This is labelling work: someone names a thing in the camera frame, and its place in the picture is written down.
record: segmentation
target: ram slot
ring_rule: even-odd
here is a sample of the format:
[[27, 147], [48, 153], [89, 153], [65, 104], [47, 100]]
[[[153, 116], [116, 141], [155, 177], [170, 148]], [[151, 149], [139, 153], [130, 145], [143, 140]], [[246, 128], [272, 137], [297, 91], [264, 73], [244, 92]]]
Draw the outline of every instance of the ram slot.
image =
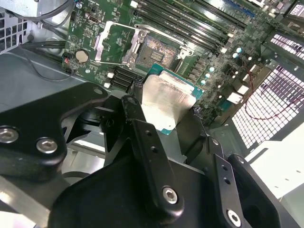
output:
[[178, 8], [164, 2], [164, 1], [157, 1], [157, 0], [144, 0], [142, 3], [148, 2], [150, 4], [153, 4], [154, 6], [166, 11], [167, 13], [171, 14], [173, 17], [175, 17], [175, 20], [183, 24], [187, 27], [192, 27], [195, 31], [202, 31], [205, 33], [205, 36], [210, 39], [218, 40], [219, 42], [223, 43], [227, 41], [227, 35], [221, 32], [220, 30], [210, 26], [209, 24], [206, 24], [204, 22], [201, 22], [200, 20], [196, 19], [195, 17], [187, 14], [186, 12], [183, 12], [179, 10]]
[[203, 49], [207, 49], [213, 53], [217, 53], [218, 52], [218, 48], [214, 45], [210, 45], [209, 43], [207, 43], [206, 41], [203, 41], [203, 40], [199, 40], [199, 39], [195, 39], [195, 38], [192, 38], [191, 36], [189, 36], [189, 34], [176, 27], [176, 25], [172, 24], [172, 23], [169, 23], [167, 21], [164, 21], [166, 19], [157, 19], [157, 17], [155, 15], [151, 15], [151, 12], [147, 12], [143, 9], [135, 9], [140, 15], [141, 17], [149, 20], [149, 21], [152, 21], [153, 23], [161, 26], [161, 27], [164, 27], [165, 29], [171, 31], [172, 33], [180, 36], [181, 38], [189, 41], [189, 42], [192, 42], [194, 44], [196, 44], [197, 46], [203, 48]]
[[177, 27], [180, 27], [184, 31], [188, 32], [190, 34], [190, 36], [199, 37], [200, 39], [202, 39], [208, 43], [211, 43], [212, 45], [215, 45], [215, 46], [222, 44], [218, 39], [210, 36], [208, 33], [202, 31], [201, 29], [197, 29], [194, 26], [192, 26], [191, 24], [186, 23], [185, 21], [181, 21], [180, 18], [176, 17], [171, 12], [167, 12], [166, 9], [163, 9], [161, 7], [161, 5], [156, 6], [154, 4], [150, 4], [150, 3], [146, 2], [144, 5], [142, 5], [142, 8], [146, 9], [146, 10], [149, 9], [150, 11], [154, 11], [160, 17], [166, 19], [167, 21], [175, 24]]
[[187, 34], [188, 36], [198, 37], [198, 38], [202, 39], [206, 45], [210, 45], [212, 47], [212, 46], [217, 46], [217, 45], [221, 44], [219, 41], [215, 41], [213, 39], [210, 39], [210, 38], [204, 36], [206, 33], [203, 33], [203, 32], [198, 33], [198, 31], [194, 31], [193, 29], [191, 30], [191, 28], [178, 23], [178, 21], [175, 20], [176, 18], [174, 16], [171, 16], [165, 12], [160, 12], [160, 10], [153, 8], [153, 6], [150, 4], [142, 6], [142, 8], [146, 11], [149, 11], [152, 14], [159, 16], [160, 18], [163, 18], [165, 20], [165, 22], [168, 22], [168, 23], [170, 22], [175, 27], [180, 28], [181, 31], [184, 31], [184, 33]]
[[229, 21], [229, 23], [237, 26], [238, 28], [245, 30], [246, 28], [246, 24], [244, 24], [243, 22], [235, 19], [234, 17], [230, 16], [229, 14], [226, 14], [222, 11], [220, 11], [218, 8], [210, 5], [209, 3], [202, 1], [202, 0], [195, 0], [195, 3], [197, 3], [198, 5], [202, 6], [203, 8], [205, 8], [207, 11], [215, 14], [216, 16], [223, 18], [226, 21]]

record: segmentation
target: electronic component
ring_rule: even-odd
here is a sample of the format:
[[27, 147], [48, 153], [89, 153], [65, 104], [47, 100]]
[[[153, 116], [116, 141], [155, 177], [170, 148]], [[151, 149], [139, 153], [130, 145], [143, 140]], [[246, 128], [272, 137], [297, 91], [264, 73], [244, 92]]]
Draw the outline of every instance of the electronic component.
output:
[[247, 1], [250, 1], [262, 8], [265, 5], [266, 0], [247, 0]]
[[147, 122], [169, 134], [202, 94], [192, 83], [154, 64], [143, 84], [142, 110]]
[[150, 69], [156, 62], [170, 69], [177, 54], [176, 48], [148, 35], [139, 51], [136, 64]]
[[[261, 45], [273, 48], [279, 44], [277, 39], [273, 40], [276, 43], [271, 40], [264, 43], [271, 31], [281, 30], [284, 36], [295, 34], [279, 20], [268, 16], [273, 9], [276, 13], [280, 8], [285, 9], [286, 1], [235, 3], [225, 0], [220, 7], [216, 1], [204, 0], [82, 3], [83, 7], [77, 9], [77, 18], [70, 23], [66, 43], [66, 52], [73, 56], [77, 50], [90, 54], [87, 62], [77, 65], [76, 74], [95, 83], [110, 82], [110, 90], [129, 91], [132, 79], [116, 77], [117, 66], [141, 77], [158, 63], [206, 92], [196, 101], [200, 107], [208, 105], [202, 112], [205, 124], [213, 121], [212, 110], [221, 109], [216, 92], [224, 97], [223, 90], [227, 86], [233, 88], [234, 81], [242, 80], [250, 69], [253, 80], [256, 79], [264, 67]], [[266, 13], [262, 11], [263, 6], [269, 6]], [[99, 20], [99, 25], [92, 23], [90, 16]], [[301, 57], [300, 46], [297, 47], [299, 50], [295, 50], [294, 55]], [[96, 66], [94, 71], [83, 73], [90, 66]]]
[[85, 50], [78, 50], [75, 57], [79, 63], [86, 63], [89, 60], [89, 53]]
[[239, 104], [243, 101], [243, 96], [238, 94], [238, 93], [235, 93], [235, 92], [232, 92], [228, 97], [227, 97], [227, 100], [230, 101], [231, 103], [234, 103], [234, 104]]
[[95, 23], [95, 24], [101, 22], [100, 18], [98, 18], [97, 16], [92, 15], [92, 14], [90, 14], [90, 13], [85, 13], [85, 17], [86, 17], [90, 22]]
[[245, 93], [247, 93], [247, 91], [249, 90], [249, 87], [246, 85], [246, 83], [244, 81], [235, 80], [232, 85], [233, 85], [234, 89], [239, 94], [242, 94], [242, 95], [245, 95]]

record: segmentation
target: cable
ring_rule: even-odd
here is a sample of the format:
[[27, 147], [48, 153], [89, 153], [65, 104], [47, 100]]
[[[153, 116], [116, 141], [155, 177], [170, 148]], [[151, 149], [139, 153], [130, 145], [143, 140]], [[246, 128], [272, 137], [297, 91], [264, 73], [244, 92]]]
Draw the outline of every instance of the cable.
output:
[[28, 61], [28, 63], [31, 65], [31, 67], [34, 69], [34, 71], [37, 73], [37, 75], [39, 76], [39, 77], [41, 77], [42, 79], [44, 79], [44, 80], [46, 80], [46, 81], [49, 81], [49, 82], [62, 82], [62, 81], [66, 81], [66, 80], [68, 80], [71, 76], [73, 76], [74, 75], [74, 69], [73, 68], [71, 68], [71, 73], [70, 73], [70, 75], [68, 76], [68, 77], [65, 77], [65, 78], [61, 78], [61, 79], [52, 79], [52, 78], [48, 78], [48, 77], [44, 77], [43, 75], [41, 75], [40, 73], [39, 73], [39, 71], [36, 69], [36, 67], [34, 66], [34, 64], [33, 64], [33, 62], [30, 60], [30, 58], [28, 57], [28, 55], [27, 55], [27, 53], [26, 53], [26, 51], [20, 46], [20, 48], [21, 48], [21, 50], [23, 51], [23, 53], [24, 53], [24, 56], [25, 56], [25, 58], [27, 59], [27, 61]]
[[294, 103], [297, 103], [299, 101], [301, 101], [303, 98], [304, 98], [304, 95], [301, 95], [299, 96], [298, 98], [295, 98], [289, 105], [287, 105], [287, 107], [285, 107], [282, 111], [280, 111], [279, 113], [276, 113], [275, 115], [271, 116], [271, 117], [268, 117], [268, 118], [260, 118], [260, 117], [255, 117], [255, 116], [252, 116], [248, 113], [247, 111], [247, 103], [249, 101], [249, 98], [251, 97], [251, 95], [253, 94], [254, 92], [254, 87], [253, 87], [253, 81], [252, 81], [252, 77], [251, 77], [251, 72], [249, 71], [249, 80], [250, 80], [250, 87], [251, 87], [251, 94], [249, 95], [248, 99], [246, 100], [245, 102], [245, 113], [252, 119], [255, 119], [255, 120], [271, 120], [271, 119], [274, 119], [276, 117], [278, 117], [280, 114], [282, 114], [284, 111], [287, 110], [287, 108], [289, 108], [292, 104]]
[[39, 17], [24, 17], [22, 15], [19, 15], [17, 13], [13, 13], [9, 10], [6, 10], [6, 12], [8, 14], [14, 15], [17, 18], [20, 18], [22, 20], [31, 20], [31, 21], [40, 21], [40, 20], [45, 20], [48, 18], [52, 18], [53, 16], [56, 16], [57, 14], [61, 13], [62, 11], [64, 11], [72, 2], [72, 0], [67, 0], [65, 3], [63, 3], [62, 5], [60, 5], [59, 7], [57, 7], [56, 9], [46, 13], [46, 14], [42, 14]]
[[71, 9], [70, 9], [70, 11], [69, 11], [69, 13], [68, 13], [68, 15], [66, 16], [66, 18], [65, 18], [62, 22], [60, 22], [59, 24], [57, 24], [57, 25], [51, 25], [51, 24], [49, 24], [49, 23], [47, 23], [46, 21], [43, 21], [43, 20], [42, 20], [41, 22], [43, 23], [43, 25], [51, 26], [51, 27], [53, 27], [53, 28], [61, 27], [61, 26], [63, 26], [63, 25], [67, 22], [67, 20], [71, 17], [71, 15], [72, 15], [72, 13], [73, 13], [73, 10], [74, 10], [74, 8], [75, 8], [75, 5], [76, 5], [76, 3], [74, 2], [73, 5], [72, 5], [72, 7], [71, 7]]
[[44, 27], [45, 29], [55, 33], [58, 37], [60, 37], [62, 39], [67, 39], [67, 36], [64, 33], [62, 33], [60, 31], [58, 31], [57, 29], [53, 28], [53, 26], [51, 26], [51, 25], [42, 24], [42, 27]]

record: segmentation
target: black plastic part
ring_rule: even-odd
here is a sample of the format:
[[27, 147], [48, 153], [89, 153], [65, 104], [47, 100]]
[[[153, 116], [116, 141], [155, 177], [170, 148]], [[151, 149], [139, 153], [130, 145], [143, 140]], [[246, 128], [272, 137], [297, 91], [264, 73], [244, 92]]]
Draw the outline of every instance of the black plastic part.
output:
[[[181, 216], [184, 200], [156, 129], [145, 121], [139, 101], [131, 96], [122, 97], [117, 110], [113, 124], [102, 127], [107, 150], [105, 164], [132, 154], [137, 161], [134, 168], [138, 170], [141, 189], [147, 194], [143, 201], [149, 214], [161, 224], [171, 224]], [[164, 199], [165, 187], [175, 190], [177, 203], [170, 204]]]
[[[68, 138], [77, 116], [102, 105], [106, 98], [104, 89], [84, 83], [1, 113], [0, 127], [14, 128], [19, 138], [13, 143], [1, 143], [0, 174], [33, 181], [54, 177], [67, 153], [65, 137]], [[45, 154], [37, 150], [37, 141], [44, 137], [57, 143], [55, 152]]]
[[283, 205], [240, 155], [229, 156], [245, 219], [253, 228], [299, 228]]
[[165, 226], [146, 212], [149, 193], [142, 189], [135, 166], [133, 156], [126, 156], [66, 189], [54, 204], [48, 228], [220, 227], [207, 207], [209, 181], [202, 173], [170, 161], [185, 210], [176, 222]]

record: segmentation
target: black cable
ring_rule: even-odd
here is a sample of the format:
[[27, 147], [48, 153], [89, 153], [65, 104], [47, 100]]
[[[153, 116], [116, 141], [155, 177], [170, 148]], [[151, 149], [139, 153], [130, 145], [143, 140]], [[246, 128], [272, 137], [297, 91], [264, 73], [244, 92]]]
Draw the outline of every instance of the black cable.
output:
[[69, 75], [68, 77], [61, 78], [61, 79], [52, 79], [52, 78], [44, 77], [44, 76], [41, 75], [41, 74], [39, 73], [39, 71], [36, 69], [36, 67], [34, 66], [33, 62], [32, 62], [32, 61], [30, 60], [30, 58], [28, 57], [26, 51], [25, 51], [21, 46], [20, 46], [20, 48], [21, 48], [21, 50], [23, 51], [24, 56], [25, 56], [25, 58], [27, 59], [28, 63], [31, 65], [31, 67], [32, 67], [33, 70], [37, 73], [37, 75], [38, 75], [39, 77], [41, 77], [42, 79], [44, 79], [44, 80], [46, 80], [46, 81], [49, 81], [49, 82], [62, 82], [62, 81], [68, 80], [71, 76], [74, 75], [74, 72], [75, 72], [75, 71], [74, 71], [73, 68], [70, 67], [70, 68], [71, 68], [71, 73], [70, 73], [70, 75]]
[[52, 18], [54, 16], [56, 16], [57, 14], [61, 13], [62, 11], [64, 11], [72, 2], [72, 0], [67, 0], [65, 3], [63, 3], [62, 5], [60, 5], [59, 7], [57, 7], [56, 9], [46, 13], [46, 14], [42, 14], [41, 16], [38, 17], [24, 17], [22, 15], [19, 15], [17, 13], [13, 13], [9, 10], [6, 10], [6, 12], [8, 14], [14, 15], [17, 18], [20, 18], [22, 20], [31, 20], [31, 21], [40, 21], [40, 20], [45, 20], [48, 18]]
[[53, 28], [59, 28], [59, 27], [63, 26], [67, 22], [67, 20], [71, 17], [71, 15], [73, 13], [73, 10], [75, 8], [75, 5], [76, 5], [76, 3], [74, 2], [74, 4], [72, 5], [72, 7], [71, 7], [71, 9], [70, 9], [70, 11], [68, 13], [68, 15], [66, 16], [66, 18], [61, 23], [59, 23], [57, 25], [51, 25], [48, 22], [43, 21], [43, 20], [41, 22], [43, 23], [43, 25], [51, 26]]
[[49, 60], [51, 60], [51, 61], [53, 61], [53, 62], [55, 62], [55, 63], [57, 63], [59, 65], [62, 64], [62, 58], [59, 57], [59, 56], [55, 56], [53, 54], [50, 54], [48, 52], [45, 52], [45, 51], [42, 51], [42, 50], [36, 49], [36, 48], [26, 48], [26, 50], [29, 50], [29, 51], [37, 54], [37, 55], [45, 57], [45, 58], [47, 58], [47, 59], [49, 59]]
[[45, 29], [55, 33], [58, 37], [60, 37], [62, 39], [67, 39], [66, 34], [64, 34], [63, 32], [58, 31], [57, 29], [53, 28], [52, 26], [49, 26], [48, 24], [43, 24], [42, 27], [44, 27]]

